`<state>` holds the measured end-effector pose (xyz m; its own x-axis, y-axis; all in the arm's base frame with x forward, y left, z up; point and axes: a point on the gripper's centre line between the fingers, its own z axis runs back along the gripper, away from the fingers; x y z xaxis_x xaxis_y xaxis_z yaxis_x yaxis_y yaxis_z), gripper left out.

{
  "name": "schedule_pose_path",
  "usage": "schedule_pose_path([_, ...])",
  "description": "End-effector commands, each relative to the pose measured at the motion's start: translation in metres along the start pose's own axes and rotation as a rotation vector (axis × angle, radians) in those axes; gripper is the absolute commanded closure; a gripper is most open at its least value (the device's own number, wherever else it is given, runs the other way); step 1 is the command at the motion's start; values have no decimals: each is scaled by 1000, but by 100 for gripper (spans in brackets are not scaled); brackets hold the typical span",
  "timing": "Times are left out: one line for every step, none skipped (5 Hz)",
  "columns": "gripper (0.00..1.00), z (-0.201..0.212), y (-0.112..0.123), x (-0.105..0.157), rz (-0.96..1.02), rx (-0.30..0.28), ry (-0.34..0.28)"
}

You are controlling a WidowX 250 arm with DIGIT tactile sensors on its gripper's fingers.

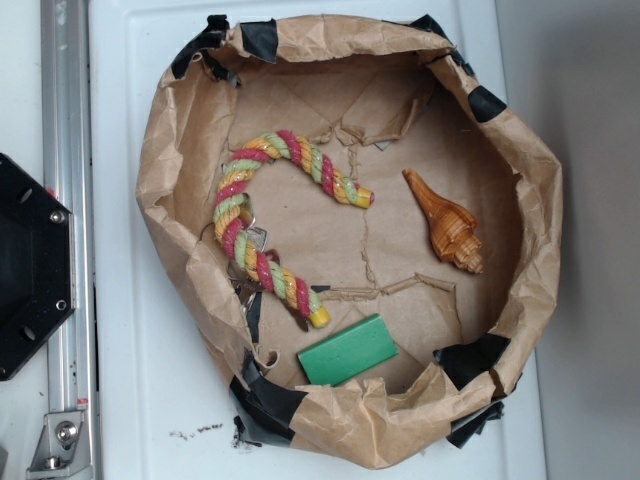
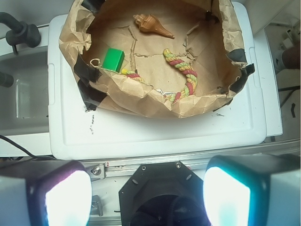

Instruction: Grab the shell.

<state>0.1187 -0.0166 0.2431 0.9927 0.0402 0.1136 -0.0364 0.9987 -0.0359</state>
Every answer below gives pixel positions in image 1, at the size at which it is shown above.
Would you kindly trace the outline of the black hexagonal robot base plate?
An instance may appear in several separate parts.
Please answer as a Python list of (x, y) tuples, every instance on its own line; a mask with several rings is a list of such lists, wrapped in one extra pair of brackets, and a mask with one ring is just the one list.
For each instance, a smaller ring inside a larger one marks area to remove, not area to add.
[(73, 312), (72, 214), (1, 156), (1, 379), (12, 379)]

